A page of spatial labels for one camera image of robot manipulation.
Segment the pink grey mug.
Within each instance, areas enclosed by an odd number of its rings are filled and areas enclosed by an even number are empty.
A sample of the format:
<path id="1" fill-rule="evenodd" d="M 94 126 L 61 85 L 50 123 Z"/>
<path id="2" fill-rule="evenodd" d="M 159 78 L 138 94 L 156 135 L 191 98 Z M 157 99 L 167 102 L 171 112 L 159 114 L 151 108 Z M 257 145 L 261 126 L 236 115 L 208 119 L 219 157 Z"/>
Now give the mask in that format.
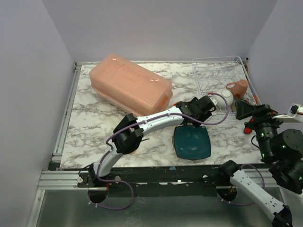
<path id="1" fill-rule="evenodd" d="M 236 82 L 229 83 L 225 86 L 227 90 L 229 90 L 234 98 L 243 98 L 248 89 L 248 81 L 245 79 L 241 79 Z"/>

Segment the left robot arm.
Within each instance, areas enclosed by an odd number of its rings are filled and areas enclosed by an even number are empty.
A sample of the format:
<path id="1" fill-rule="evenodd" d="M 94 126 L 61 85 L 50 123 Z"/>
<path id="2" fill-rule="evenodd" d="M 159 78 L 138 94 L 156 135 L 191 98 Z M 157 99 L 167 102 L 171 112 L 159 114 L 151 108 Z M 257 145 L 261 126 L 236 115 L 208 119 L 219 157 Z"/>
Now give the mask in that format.
<path id="1" fill-rule="evenodd" d="M 207 125 L 205 121 L 216 110 L 218 101 L 210 96 L 191 101 L 177 102 L 171 108 L 148 116 L 126 115 L 115 127 L 113 135 L 106 140 L 108 149 L 99 161 L 88 167 L 89 183 L 93 186 L 103 184 L 112 167 L 127 154 L 136 151 L 148 134 L 172 126 L 191 124 Z"/>

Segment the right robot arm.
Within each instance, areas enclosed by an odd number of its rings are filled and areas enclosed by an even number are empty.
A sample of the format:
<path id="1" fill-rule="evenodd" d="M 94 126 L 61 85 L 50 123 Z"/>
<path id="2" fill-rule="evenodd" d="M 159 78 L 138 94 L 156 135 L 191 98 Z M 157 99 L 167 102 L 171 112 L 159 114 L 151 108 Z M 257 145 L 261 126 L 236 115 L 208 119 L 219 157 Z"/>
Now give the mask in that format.
<path id="1" fill-rule="evenodd" d="M 268 194 L 251 180 L 242 167 L 229 160 L 218 169 L 222 183 L 231 183 L 252 199 L 272 221 L 274 227 L 303 225 L 303 133 L 296 129 L 277 132 L 284 122 L 303 121 L 303 106 L 292 104 L 289 114 L 278 114 L 269 105 L 250 105 L 236 101 L 236 119 L 252 117 L 245 123 L 256 133 L 261 161 L 269 168 L 279 186 L 283 202 Z"/>

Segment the brown beige bowl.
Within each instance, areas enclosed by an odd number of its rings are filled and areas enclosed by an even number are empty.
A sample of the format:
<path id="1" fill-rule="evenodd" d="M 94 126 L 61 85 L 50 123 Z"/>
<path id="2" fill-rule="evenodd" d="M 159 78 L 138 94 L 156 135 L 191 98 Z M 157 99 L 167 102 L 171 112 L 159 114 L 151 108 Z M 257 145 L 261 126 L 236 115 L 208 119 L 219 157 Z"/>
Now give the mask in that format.
<path id="1" fill-rule="evenodd" d="M 248 100 L 248 99 L 241 99 L 241 101 L 247 103 L 247 104 L 251 104 L 251 102 Z M 233 101 L 232 105 L 231 105 L 231 111 L 232 113 L 235 113 L 236 112 L 236 100 Z"/>

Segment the white bowl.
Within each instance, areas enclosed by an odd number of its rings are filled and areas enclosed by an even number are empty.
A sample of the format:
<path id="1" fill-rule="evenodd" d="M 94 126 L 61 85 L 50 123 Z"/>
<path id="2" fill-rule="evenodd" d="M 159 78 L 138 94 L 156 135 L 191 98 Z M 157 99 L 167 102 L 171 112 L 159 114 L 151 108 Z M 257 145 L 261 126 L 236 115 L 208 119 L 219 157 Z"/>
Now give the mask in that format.
<path id="1" fill-rule="evenodd" d="M 212 99 L 216 107 L 226 108 L 226 106 L 232 105 L 233 95 L 229 90 L 222 88 L 215 91 L 215 93 L 220 94 L 220 96 L 211 95 L 210 98 Z"/>

